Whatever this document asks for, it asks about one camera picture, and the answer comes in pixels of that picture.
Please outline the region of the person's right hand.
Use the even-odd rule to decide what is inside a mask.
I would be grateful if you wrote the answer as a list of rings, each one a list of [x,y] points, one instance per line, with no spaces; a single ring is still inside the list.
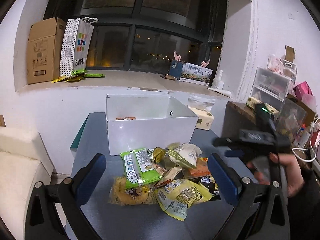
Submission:
[[[304,186],[304,179],[296,157],[292,154],[269,154],[269,159],[274,163],[280,163],[285,168],[287,179],[287,196],[294,197]],[[250,170],[254,170],[254,165],[249,161],[246,166]],[[255,170],[253,175],[260,184],[269,185],[270,180],[261,173]]]

